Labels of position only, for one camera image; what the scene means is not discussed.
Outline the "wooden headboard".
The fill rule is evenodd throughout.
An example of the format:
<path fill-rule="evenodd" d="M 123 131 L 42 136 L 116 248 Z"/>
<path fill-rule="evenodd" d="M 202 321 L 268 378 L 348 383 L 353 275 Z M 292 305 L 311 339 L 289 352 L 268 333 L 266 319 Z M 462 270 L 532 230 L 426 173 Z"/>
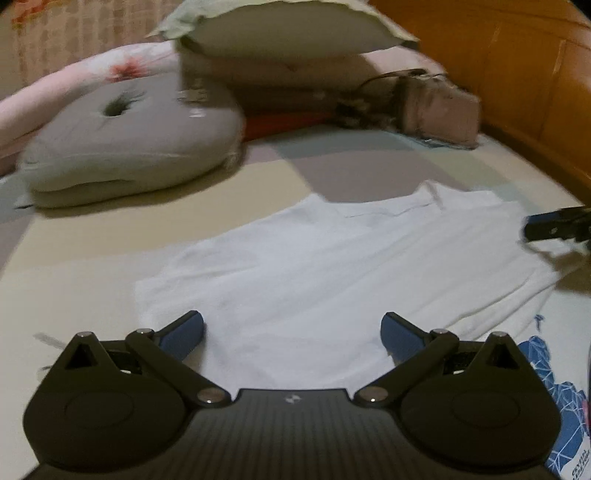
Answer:
<path fill-rule="evenodd" d="M 373 5 L 481 98 L 487 135 L 590 201 L 589 2 Z"/>

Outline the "white printed sweatshirt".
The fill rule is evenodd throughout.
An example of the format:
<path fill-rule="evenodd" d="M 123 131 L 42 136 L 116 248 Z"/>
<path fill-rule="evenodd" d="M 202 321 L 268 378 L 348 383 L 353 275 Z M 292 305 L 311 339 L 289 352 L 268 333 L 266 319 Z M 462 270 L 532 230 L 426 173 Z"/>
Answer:
<path fill-rule="evenodd" d="M 356 391 L 388 372 L 380 324 L 394 312 L 464 340 L 509 333 L 556 401 L 563 429 L 549 467 L 590 475 L 585 348 L 551 333 L 542 307 L 585 260 L 557 240 L 526 244 L 524 211 L 488 191 L 423 183 L 406 197 L 300 203 L 168 254 L 135 286 L 142 325 L 196 310 L 204 348 L 189 365 L 242 388 Z"/>

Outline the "pink leather handbag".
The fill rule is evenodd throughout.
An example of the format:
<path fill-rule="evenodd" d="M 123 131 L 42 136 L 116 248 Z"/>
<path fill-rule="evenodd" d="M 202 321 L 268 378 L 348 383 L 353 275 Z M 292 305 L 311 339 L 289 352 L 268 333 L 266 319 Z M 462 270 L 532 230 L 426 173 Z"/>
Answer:
<path fill-rule="evenodd" d="M 481 99 L 445 74 L 424 69 L 384 73 L 353 94 L 367 102 L 370 115 L 406 136 L 461 149 L 478 146 Z"/>

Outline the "red folded cloth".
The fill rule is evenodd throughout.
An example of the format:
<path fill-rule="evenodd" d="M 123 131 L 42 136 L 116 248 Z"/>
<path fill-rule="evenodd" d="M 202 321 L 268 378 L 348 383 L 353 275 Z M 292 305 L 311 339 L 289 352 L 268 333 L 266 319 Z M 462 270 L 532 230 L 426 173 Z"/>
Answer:
<path fill-rule="evenodd" d="M 249 142 L 324 124 L 332 115 L 324 112 L 269 113 L 246 117 L 243 141 Z"/>

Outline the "pink floral folded quilt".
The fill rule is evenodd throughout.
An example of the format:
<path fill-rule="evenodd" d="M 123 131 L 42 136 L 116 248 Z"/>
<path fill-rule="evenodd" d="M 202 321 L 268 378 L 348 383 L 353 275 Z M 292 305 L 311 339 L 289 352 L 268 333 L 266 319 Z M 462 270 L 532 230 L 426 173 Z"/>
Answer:
<path fill-rule="evenodd" d="M 377 74 L 412 69 L 436 75 L 447 73 L 434 59 L 401 46 L 294 64 L 206 57 L 173 41 L 118 47 L 68 65 L 1 101 L 1 174 L 14 169 L 17 154 L 42 125 L 75 99 L 108 83 L 187 72 L 231 85 L 345 92 Z"/>

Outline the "striped green white pillow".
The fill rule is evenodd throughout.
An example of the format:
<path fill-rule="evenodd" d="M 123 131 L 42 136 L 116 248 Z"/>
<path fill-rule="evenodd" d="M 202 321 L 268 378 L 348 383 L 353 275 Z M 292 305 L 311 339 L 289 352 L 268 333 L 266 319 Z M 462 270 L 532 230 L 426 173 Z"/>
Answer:
<path fill-rule="evenodd" d="M 273 61 L 328 59 L 419 43 L 363 1 L 184 1 L 153 33 L 206 56 Z"/>

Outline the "grey donut cushion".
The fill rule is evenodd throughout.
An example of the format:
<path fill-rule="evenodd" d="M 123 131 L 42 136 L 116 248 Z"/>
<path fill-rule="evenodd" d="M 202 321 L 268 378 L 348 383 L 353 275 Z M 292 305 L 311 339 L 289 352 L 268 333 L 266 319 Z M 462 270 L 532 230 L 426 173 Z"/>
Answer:
<path fill-rule="evenodd" d="M 18 158 L 37 208 L 86 205 L 189 182 L 235 164 L 245 117 L 228 88 L 176 72 L 101 86 L 62 109 Z"/>

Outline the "patterned beige curtain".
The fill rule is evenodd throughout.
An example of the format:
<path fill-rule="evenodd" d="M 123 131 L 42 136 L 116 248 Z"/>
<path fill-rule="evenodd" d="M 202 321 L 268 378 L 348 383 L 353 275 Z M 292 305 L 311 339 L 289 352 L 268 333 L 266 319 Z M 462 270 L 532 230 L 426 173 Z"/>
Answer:
<path fill-rule="evenodd" d="M 178 0 L 13 1 L 18 73 L 26 86 L 110 49 L 144 42 Z"/>

